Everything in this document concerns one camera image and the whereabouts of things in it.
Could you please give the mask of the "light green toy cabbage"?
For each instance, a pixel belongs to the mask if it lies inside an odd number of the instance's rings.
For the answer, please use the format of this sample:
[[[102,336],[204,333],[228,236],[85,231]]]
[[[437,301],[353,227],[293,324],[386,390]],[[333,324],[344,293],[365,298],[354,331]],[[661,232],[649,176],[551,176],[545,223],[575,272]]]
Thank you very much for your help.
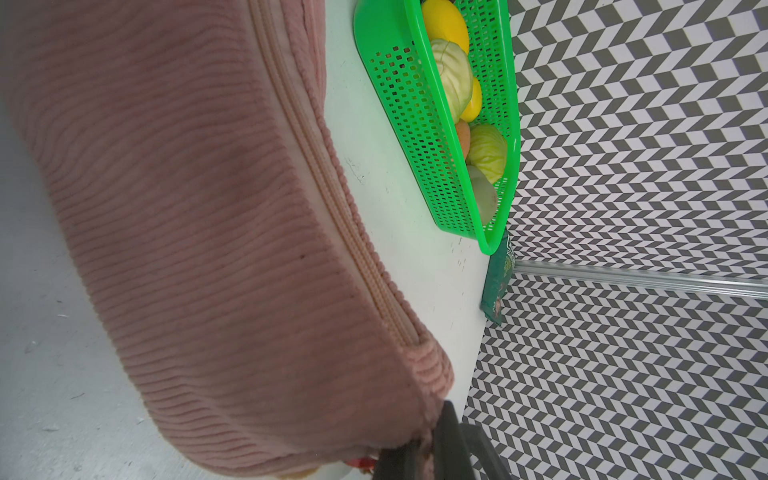
[[[470,127],[467,163],[483,173],[491,184],[503,176],[507,156],[507,140],[495,126],[482,124]]]

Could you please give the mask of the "yellow toy lemon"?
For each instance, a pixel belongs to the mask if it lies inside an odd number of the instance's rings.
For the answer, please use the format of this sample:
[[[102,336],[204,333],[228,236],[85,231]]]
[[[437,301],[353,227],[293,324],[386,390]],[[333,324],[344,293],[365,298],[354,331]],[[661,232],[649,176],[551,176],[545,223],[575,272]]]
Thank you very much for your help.
[[[481,110],[482,110],[482,87],[478,79],[474,78],[471,99],[467,104],[465,110],[461,114],[460,119],[467,123],[471,123],[479,116]]]

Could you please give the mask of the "green toy lettuce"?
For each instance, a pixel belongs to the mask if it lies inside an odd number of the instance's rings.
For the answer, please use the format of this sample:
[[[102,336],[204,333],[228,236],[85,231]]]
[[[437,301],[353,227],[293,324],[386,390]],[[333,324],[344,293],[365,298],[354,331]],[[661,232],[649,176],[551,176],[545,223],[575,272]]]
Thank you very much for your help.
[[[430,46],[453,123],[457,123],[473,95],[474,76],[468,56],[447,40],[431,40]]]

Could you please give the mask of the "grey green toy avocado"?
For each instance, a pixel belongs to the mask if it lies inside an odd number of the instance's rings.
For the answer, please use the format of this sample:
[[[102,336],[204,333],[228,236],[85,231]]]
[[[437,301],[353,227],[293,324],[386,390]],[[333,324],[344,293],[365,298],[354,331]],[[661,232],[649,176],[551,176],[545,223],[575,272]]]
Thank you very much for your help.
[[[468,165],[467,171],[473,188],[481,223],[487,225],[498,208],[498,195],[486,176],[475,166]]]

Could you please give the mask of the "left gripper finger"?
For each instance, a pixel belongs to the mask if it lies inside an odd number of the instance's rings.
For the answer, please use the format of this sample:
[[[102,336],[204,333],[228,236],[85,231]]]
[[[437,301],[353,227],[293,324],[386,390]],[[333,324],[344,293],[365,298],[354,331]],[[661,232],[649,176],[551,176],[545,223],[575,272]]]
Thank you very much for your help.
[[[510,480],[508,466],[483,429],[460,422],[453,404],[445,401],[431,443],[414,440],[383,450],[374,466],[373,479],[475,479],[472,455],[489,479]]]

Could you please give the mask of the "right aluminium corner post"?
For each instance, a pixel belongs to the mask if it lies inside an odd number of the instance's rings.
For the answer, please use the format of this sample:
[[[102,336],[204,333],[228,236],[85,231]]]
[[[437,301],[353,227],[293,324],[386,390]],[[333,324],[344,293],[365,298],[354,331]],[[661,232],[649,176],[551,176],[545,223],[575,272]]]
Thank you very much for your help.
[[[702,276],[564,264],[557,262],[517,260],[514,271],[520,274],[552,278],[594,281],[649,289],[722,295],[727,297],[767,299],[767,281]]]

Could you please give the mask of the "green plastic basket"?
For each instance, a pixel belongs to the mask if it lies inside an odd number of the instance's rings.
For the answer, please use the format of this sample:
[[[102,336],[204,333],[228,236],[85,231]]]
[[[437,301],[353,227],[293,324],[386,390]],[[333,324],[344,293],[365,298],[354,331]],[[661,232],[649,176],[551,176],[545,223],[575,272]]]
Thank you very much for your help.
[[[459,1],[467,23],[469,62],[482,88],[480,125],[508,144],[492,220],[482,221],[418,1],[360,1],[353,16],[359,56],[375,88],[435,224],[477,241],[486,255],[499,247],[520,168],[520,114],[504,1]]]

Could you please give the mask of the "pink corduroy bag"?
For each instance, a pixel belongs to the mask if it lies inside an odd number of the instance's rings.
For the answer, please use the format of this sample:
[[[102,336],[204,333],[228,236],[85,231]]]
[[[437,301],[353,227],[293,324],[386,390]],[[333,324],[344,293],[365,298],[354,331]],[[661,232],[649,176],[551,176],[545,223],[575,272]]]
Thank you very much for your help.
[[[8,1],[1,88],[162,436],[235,477],[432,479],[450,361],[324,119],[321,1]]]

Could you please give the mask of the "brown toy potato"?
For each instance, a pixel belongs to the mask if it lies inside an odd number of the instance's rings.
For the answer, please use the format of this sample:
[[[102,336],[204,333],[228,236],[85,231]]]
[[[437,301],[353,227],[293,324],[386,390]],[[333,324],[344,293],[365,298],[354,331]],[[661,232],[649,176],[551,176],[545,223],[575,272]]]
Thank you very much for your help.
[[[462,151],[463,158],[466,159],[470,146],[471,146],[471,130],[469,124],[464,120],[459,120],[455,124],[456,129],[456,135],[459,140],[460,148]]]

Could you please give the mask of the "green book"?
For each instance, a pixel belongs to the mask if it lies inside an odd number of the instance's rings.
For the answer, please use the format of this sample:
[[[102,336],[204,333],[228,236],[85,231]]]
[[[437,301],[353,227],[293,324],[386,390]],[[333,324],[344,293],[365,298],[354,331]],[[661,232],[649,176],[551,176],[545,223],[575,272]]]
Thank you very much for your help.
[[[505,323],[502,299],[515,268],[515,254],[505,231],[498,249],[490,256],[479,308],[486,319],[496,325]]]

